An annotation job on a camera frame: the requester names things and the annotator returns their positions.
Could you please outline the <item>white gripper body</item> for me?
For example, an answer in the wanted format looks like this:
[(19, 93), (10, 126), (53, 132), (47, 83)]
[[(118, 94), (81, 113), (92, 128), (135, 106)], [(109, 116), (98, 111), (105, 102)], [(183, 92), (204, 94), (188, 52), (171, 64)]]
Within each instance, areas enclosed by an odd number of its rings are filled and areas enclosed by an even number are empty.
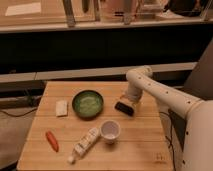
[(132, 102), (125, 95), (121, 95), (119, 100), (120, 102), (124, 103), (127, 106), (132, 107), (133, 109), (137, 109), (140, 106), (139, 102), (138, 103)]

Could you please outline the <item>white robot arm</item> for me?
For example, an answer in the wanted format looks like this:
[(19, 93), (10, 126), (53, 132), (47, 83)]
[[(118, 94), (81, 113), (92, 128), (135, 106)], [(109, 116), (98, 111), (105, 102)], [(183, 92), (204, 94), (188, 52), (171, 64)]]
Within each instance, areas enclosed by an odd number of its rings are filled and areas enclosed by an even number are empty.
[(213, 100), (203, 100), (152, 79), (152, 68), (126, 73), (124, 98), (138, 103), (146, 91), (187, 121), (181, 171), (213, 171)]

